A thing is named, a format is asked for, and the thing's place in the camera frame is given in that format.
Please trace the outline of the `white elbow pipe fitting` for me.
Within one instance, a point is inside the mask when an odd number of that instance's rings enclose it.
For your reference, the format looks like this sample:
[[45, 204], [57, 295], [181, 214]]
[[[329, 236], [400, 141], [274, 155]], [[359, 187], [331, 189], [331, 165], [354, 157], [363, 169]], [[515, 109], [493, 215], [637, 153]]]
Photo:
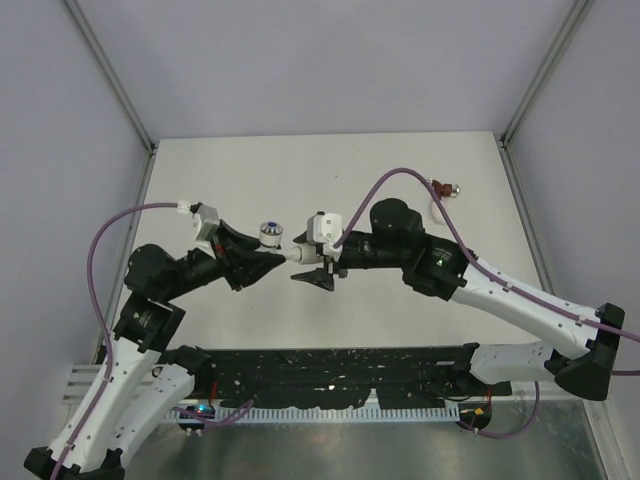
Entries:
[[322, 262], [322, 255], [316, 248], [308, 244], [298, 244], [293, 248], [293, 261], [300, 265], [313, 265]]

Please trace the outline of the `white water faucet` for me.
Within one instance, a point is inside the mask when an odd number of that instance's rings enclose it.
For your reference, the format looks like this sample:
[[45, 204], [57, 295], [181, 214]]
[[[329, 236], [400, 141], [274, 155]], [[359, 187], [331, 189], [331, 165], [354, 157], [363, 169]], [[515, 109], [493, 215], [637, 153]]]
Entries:
[[288, 261], [299, 262], [301, 260], [301, 250], [299, 247], [283, 249], [281, 247], [284, 229], [281, 224], [275, 221], [266, 221], [259, 227], [260, 251], [280, 255]]

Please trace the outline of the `red faucet with elbow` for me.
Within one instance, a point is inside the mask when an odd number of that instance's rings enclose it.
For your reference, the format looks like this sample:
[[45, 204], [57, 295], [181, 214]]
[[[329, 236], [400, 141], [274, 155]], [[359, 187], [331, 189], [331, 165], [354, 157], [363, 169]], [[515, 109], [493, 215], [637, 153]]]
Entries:
[[[460, 187], [458, 184], [442, 183], [435, 179], [431, 179], [430, 184], [441, 204], [444, 204], [447, 199], [456, 198], [460, 194]], [[429, 217], [435, 224], [445, 224], [444, 217], [442, 216], [434, 199], [431, 199], [429, 203]]]

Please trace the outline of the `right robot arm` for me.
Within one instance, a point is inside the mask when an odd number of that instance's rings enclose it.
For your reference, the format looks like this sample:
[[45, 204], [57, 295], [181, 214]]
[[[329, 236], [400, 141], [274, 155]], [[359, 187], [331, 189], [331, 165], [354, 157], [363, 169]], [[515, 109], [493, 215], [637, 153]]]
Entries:
[[621, 308], [572, 304], [519, 282], [457, 243], [428, 234], [421, 215], [399, 199], [375, 203], [369, 219], [369, 232], [351, 231], [341, 240], [340, 215], [311, 217], [294, 241], [299, 263], [317, 267], [295, 280], [331, 291], [334, 278], [350, 270], [398, 268], [415, 292], [479, 309], [536, 337], [528, 344], [474, 346], [466, 368], [477, 381], [553, 381], [582, 399], [607, 398]]

